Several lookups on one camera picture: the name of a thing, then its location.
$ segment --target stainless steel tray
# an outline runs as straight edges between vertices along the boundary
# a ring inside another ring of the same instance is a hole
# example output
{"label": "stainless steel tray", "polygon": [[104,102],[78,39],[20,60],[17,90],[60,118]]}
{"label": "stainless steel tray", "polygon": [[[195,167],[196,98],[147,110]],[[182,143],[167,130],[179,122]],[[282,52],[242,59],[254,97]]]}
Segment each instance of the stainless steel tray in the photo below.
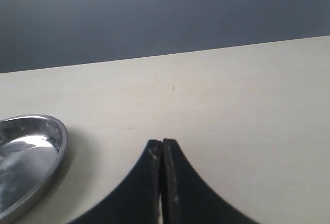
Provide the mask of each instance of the stainless steel tray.
{"label": "stainless steel tray", "polygon": [[0,223],[27,211],[54,178],[68,133],[62,122],[45,115],[0,121]]}

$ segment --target white tabletop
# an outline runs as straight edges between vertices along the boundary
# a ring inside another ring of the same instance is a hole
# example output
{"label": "white tabletop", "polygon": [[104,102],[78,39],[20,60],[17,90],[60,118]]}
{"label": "white tabletop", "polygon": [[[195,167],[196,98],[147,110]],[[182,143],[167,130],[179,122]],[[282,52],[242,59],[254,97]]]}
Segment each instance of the white tabletop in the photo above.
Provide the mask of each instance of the white tabletop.
{"label": "white tabletop", "polygon": [[0,74],[0,119],[47,114],[70,136],[60,178],[18,223],[84,213],[164,137],[258,222],[328,223],[329,72],[318,37]]}

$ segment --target scratch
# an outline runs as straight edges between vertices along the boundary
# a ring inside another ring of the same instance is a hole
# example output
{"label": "scratch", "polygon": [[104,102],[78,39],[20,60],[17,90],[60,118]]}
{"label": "scratch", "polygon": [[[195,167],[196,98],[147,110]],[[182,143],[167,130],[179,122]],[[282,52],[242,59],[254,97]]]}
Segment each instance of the scratch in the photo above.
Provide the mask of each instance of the scratch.
{"label": "scratch", "polygon": [[148,148],[148,152],[149,152],[149,154],[151,155],[151,157],[152,157],[153,159],[157,159],[157,155],[154,154],[154,152],[153,152],[150,148]]}

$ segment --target black curved piece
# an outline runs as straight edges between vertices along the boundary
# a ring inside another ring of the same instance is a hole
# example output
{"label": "black curved piece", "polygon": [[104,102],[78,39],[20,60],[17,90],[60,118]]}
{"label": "black curved piece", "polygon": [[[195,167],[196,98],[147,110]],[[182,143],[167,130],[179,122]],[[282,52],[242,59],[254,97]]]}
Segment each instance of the black curved piece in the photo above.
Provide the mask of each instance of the black curved piece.
{"label": "black curved piece", "polygon": [[122,183],[71,224],[157,224],[161,151],[161,141],[148,141],[141,157]]}
{"label": "black curved piece", "polygon": [[202,180],[176,140],[163,141],[160,182],[164,224],[257,224]]}

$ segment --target black object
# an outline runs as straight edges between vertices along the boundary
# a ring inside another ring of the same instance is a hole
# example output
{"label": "black object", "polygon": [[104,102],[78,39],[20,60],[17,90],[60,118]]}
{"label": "black object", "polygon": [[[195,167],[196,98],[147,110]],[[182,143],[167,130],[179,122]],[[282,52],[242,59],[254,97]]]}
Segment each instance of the black object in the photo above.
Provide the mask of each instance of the black object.
{"label": "black object", "polygon": [[150,140],[135,167],[101,203],[71,224],[257,224],[219,197],[176,140]]}

